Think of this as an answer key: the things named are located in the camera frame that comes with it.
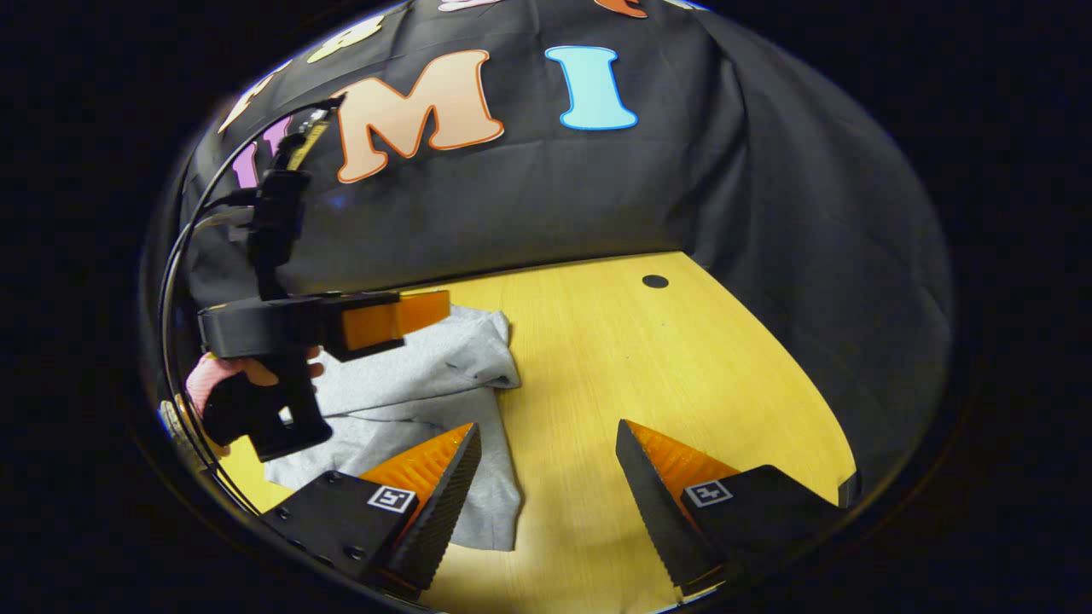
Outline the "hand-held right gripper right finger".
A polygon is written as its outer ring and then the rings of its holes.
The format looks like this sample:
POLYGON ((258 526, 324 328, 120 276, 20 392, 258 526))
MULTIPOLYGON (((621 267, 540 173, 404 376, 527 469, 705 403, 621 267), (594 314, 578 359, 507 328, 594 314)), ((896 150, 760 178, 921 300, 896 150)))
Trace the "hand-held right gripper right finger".
POLYGON ((615 454, 660 563, 686 597, 753 585, 848 513, 779 467, 734 469, 632 420, 618 423, 615 454))

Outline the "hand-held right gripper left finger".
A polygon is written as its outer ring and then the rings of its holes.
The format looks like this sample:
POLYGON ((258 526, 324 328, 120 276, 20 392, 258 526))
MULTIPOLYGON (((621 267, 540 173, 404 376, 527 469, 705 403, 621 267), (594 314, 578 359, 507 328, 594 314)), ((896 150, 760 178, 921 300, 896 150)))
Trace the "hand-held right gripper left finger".
POLYGON ((479 463, 479 424, 467 423, 360 477, 327 471, 260 517, 352 582, 414 600, 434 583, 479 463))

